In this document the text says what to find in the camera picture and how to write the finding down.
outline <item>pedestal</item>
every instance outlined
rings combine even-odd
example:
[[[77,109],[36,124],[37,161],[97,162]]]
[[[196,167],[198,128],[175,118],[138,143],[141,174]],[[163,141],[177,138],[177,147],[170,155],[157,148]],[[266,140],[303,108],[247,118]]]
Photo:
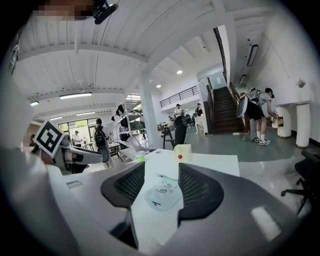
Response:
[[[291,136],[291,115],[286,106],[277,106],[276,112],[279,116],[277,120],[278,136],[280,138],[289,138]]]
[[[306,149],[309,145],[310,138],[310,106],[309,104],[301,104],[296,106],[297,116],[297,133],[296,146]]]
[[[202,130],[204,128],[204,116],[198,116],[194,118],[195,122],[195,134],[199,133],[199,130]]]

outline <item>ceiling light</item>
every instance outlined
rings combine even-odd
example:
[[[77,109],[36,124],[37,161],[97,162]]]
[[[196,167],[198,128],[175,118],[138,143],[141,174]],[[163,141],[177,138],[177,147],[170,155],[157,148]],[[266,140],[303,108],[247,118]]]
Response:
[[[91,92],[86,92],[86,93],[74,93],[74,94],[68,94],[68,95],[61,95],[60,99],[65,100],[65,99],[71,99],[71,98],[78,98],[78,97],[87,97],[91,96]]]
[[[39,105],[39,101],[34,101],[34,102],[31,102],[30,106],[36,106],[36,105]]]
[[[50,119],[50,121],[58,120],[58,119],[61,119],[61,118],[63,118],[63,117],[62,117],[62,116],[60,116],[60,117],[51,118],[51,119]]]
[[[76,114],[76,116],[90,115],[90,114],[95,114],[95,113],[96,112],[88,112],[88,113]]]

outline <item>fluorescent light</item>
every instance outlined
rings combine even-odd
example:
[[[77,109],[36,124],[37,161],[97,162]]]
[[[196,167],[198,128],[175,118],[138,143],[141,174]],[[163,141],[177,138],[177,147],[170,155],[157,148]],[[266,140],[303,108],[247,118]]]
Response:
[[[250,50],[250,55],[249,55],[249,58],[248,58],[248,62],[247,62],[247,67],[251,67],[255,61],[255,58],[256,58],[256,55],[257,55],[257,52],[258,52],[258,49],[259,49],[259,45],[257,44],[254,44],[251,46],[251,50]]]
[[[88,112],[88,113],[76,114],[76,116],[90,115],[90,114],[95,114],[95,113],[96,112]]]
[[[62,117],[62,116],[60,116],[60,117],[51,118],[51,119],[50,119],[50,121],[58,120],[58,119],[61,119],[61,118],[63,118],[63,117]]]
[[[39,105],[39,101],[34,101],[34,102],[31,102],[31,104],[30,104],[32,107],[33,106],[36,106],[36,105]]]
[[[65,99],[71,99],[71,98],[78,98],[78,97],[87,97],[91,96],[91,92],[86,92],[86,93],[74,93],[74,94],[68,94],[68,95],[61,95],[60,99],[65,100]]]

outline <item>white ceiling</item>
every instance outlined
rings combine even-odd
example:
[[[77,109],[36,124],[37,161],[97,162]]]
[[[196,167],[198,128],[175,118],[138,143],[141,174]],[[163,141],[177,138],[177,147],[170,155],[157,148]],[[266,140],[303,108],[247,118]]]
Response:
[[[136,88],[135,78],[142,67],[150,67],[150,86],[157,91],[157,84],[165,89],[220,63],[213,28],[223,24],[224,12],[235,18],[234,73],[238,75],[246,63],[246,38],[259,42],[270,10],[258,0],[115,2],[119,9],[101,25],[95,25],[93,18],[52,21],[39,17],[26,24],[13,79],[31,102],[40,101],[35,106],[37,115],[52,118],[87,109],[111,111],[126,90],[131,93]],[[180,69],[183,74],[177,75]],[[57,98],[91,91],[89,98]]]

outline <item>metal railing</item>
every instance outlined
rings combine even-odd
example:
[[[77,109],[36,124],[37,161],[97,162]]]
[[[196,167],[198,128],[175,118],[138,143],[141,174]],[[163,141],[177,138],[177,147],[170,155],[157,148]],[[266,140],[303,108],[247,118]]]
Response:
[[[178,102],[178,101],[181,101],[185,98],[189,98],[191,96],[194,96],[194,95],[197,95],[199,94],[198,92],[198,88],[196,86],[190,88],[190,89],[187,89],[187,90],[184,90],[178,94],[175,94],[169,98],[166,98],[162,101],[160,101],[160,105],[161,105],[161,108],[167,106],[167,105],[170,105],[172,103],[175,103],[175,102]]]
[[[221,40],[221,37],[220,37],[219,30],[217,28],[214,28],[213,31],[214,31],[216,40],[218,41],[218,45],[219,45],[219,48],[220,48],[222,64],[223,64],[223,72],[222,72],[222,74],[224,76],[225,83],[227,83],[227,68],[226,68],[226,58],[225,58],[224,47],[222,45],[222,40]]]

